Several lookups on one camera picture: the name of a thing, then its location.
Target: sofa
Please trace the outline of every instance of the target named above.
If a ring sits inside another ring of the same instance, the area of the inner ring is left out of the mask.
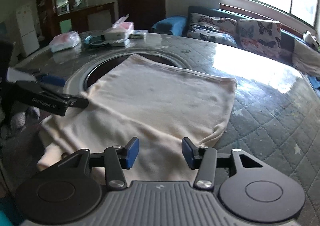
[[[253,18],[244,16],[244,15],[240,15],[240,14],[225,11],[225,10],[210,9],[210,8],[204,8],[204,7],[199,7],[199,6],[190,6],[188,9],[188,16],[187,17],[173,16],[173,17],[164,19],[164,20],[156,23],[152,27],[152,31],[154,33],[159,33],[159,34],[187,36],[191,13],[198,13],[201,15],[209,16],[209,17],[230,18],[230,19],[234,19],[236,21],[239,21],[240,19],[253,19]],[[280,58],[277,58],[274,60],[277,60],[279,62],[282,62],[284,64],[291,66],[295,40],[298,40],[298,41],[304,43],[304,41],[301,38],[281,29]],[[236,39],[235,41],[236,41],[237,47],[240,49],[243,49],[239,40]]]

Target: butterfly cushion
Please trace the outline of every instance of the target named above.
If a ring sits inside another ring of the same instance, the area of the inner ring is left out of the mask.
[[[191,13],[190,24],[207,24],[217,32],[236,35],[237,21],[230,18],[215,18],[198,13]]]
[[[231,35],[215,32],[214,28],[210,29],[205,24],[190,25],[187,37],[237,47],[237,43]]]
[[[240,19],[239,38],[243,49],[280,58],[281,23],[260,19]]]

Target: cushion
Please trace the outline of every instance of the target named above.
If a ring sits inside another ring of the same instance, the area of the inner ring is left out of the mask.
[[[304,73],[320,77],[320,54],[298,40],[294,41],[292,64]]]
[[[207,25],[190,25],[187,37],[237,47],[233,36],[210,30]]]
[[[239,37],[242,47],[263,53],[269,58],[280,58],[281,23],[261,19],[240,19]]]
[[[199,13],[202,15],[216,17],[216,18],[231,18],[234,20],[240,19],[252,19],[248,16],[244,16],[238,13],[234,13],[231,11],[221,10],[221,9],[213,9],[213,8],[204,8],[201,6],[190,6],[188,9],[188,16],[191,16],[191,13]]]
[[[229,35],[236,34],[237,21],[230,18],[215,18],[198,13],[191,13],[190,23],[207,23],[214,26],[217,32]]]
[[[185,16],[173,16],[157,22],[152,28],[154,33],[181,36],[187,21],[188,18]]]

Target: blue cushion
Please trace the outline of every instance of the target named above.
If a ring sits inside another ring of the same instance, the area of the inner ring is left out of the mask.
[[[187,27],[188,18],[185,16],[173,16],[159,21],[153,25],[156,33],[171,33],[172,35],[181,36]]]

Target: cream cloth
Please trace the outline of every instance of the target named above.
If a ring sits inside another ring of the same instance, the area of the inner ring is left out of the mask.
[[[181,152],[181,139],[213,147],[225,131],[236,90],[236,80],[130,56],[83,93],[84,109],[69,108],[64,117],[51,115],[42,122],[41,138],[49,146],[39,168],[54,164],[61,153],[87,148],[103,152],[140,139],[131,180],[193,181]],[[96,180],[104,180],[98,169]]]

